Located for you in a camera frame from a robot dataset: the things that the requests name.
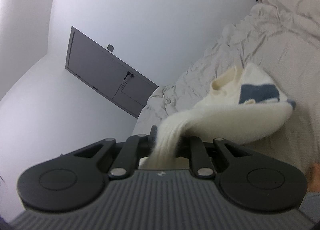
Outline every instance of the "metal pivot screw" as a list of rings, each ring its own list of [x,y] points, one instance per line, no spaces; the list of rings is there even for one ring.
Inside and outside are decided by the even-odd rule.
[[[124,168],[114,168],[110,171],[112,176],[123,176],[127,171]]]
[[[211,176],[214,173],[214,171],[210,168],[201,168],[198,169],[198,175],[199,176]]]

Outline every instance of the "bed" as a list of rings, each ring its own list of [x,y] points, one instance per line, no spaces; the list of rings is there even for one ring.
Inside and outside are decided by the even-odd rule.
[[[263,0],[237,25],[227,25],[204,57],[172,85],[160,86],[141,111],[132,135],[149,134],[167,116],[205,97],[210,81],[252,62],[296,101],[288,122],[248,148],[306,173],[320,161],[320,0]]]

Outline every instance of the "gray ribbed plastic surface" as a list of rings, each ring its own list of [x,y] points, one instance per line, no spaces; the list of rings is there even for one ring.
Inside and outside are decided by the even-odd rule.
[[[306,230],[313,223],[298,210],[276,215],[242,210],[224,199],[215,184],[188,170],[142,171],[112,181],[85,208],[64,214],[28,210],[11,225],[17,230]]]

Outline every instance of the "blue patch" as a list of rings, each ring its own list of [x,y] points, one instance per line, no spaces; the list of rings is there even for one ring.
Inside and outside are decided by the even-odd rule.
[[[264,84],[255,86],[244,84],[241,86],[239,104],[243,104],[249,99],[254,99],[256,103],[259,103],[272,98],[277,98],[280,101],[279,91],[275,85]]]
[[[289,104],[291,104],[292,110],[296,109],[296,102],[295,102],[295,101],[290,100],[290,99],[287,99],[287,102],[288,102]]]

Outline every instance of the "person's hand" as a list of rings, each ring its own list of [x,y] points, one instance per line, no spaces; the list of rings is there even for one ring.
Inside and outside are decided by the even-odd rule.
[[[320,192],[320,164],[313,162],[307,172],[308,191]]]

